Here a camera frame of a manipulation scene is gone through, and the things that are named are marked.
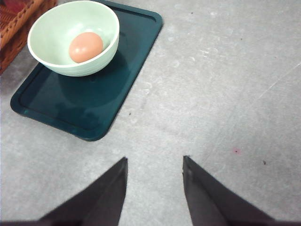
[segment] dark green tray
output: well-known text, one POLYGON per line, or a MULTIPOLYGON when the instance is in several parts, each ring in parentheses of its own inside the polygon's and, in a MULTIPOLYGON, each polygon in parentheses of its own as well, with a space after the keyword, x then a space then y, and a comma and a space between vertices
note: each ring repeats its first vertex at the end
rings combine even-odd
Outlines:
POLYGON ((108 132, 162 27, 157 13, 97 1, 119 19, 119 47, 113 60, 85 77, 60 75, 38 64, 10 102, 15 112, 86 141, 108 132))

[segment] wicker basket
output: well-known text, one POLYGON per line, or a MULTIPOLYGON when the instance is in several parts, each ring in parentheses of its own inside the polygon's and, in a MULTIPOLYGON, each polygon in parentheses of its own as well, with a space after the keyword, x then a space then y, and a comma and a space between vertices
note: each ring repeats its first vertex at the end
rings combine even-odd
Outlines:
POLYGON ((32 0, 17 14, 0 5, 0 74, 4 72, 26 44, 32 24, 43 13, 56 5, 57 0, 32 0))

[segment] ceramic bowl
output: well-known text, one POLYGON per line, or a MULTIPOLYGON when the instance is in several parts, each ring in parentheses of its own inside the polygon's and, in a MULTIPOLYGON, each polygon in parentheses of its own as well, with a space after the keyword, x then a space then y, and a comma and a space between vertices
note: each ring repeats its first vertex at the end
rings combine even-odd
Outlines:
POLYGON ((50 70, 67 76, 86 76, 103 69, 114 57, 119 42, 119 21, 106 5, 88 0, 72 1, 52 8, 31 27, 28 48, 50 70), (69 45, 83 32, 103 40, 103 51, 82 63, 69 56, 69 45))

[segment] gray floor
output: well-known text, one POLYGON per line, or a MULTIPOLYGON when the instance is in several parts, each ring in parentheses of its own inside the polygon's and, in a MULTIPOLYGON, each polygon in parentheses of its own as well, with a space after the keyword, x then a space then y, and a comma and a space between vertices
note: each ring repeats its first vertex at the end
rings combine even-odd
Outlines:
POLYGON ((43 216, 126 156, 120 225, 191 226, 189 154, 272 217, 301 220, 301 1, 116 2, 164 27, 103 139, 11 110, 36 65, 27 48, 1 76, 1 219, 43 216))

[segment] brown egg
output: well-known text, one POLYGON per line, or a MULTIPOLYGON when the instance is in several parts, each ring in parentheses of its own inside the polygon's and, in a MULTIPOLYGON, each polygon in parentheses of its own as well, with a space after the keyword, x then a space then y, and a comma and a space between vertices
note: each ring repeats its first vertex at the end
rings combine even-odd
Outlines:
POLYGON ((78 35, 69 46, 69 55, 76 63, 92 59, 103 51, 102 38, 93 32, 78 35))

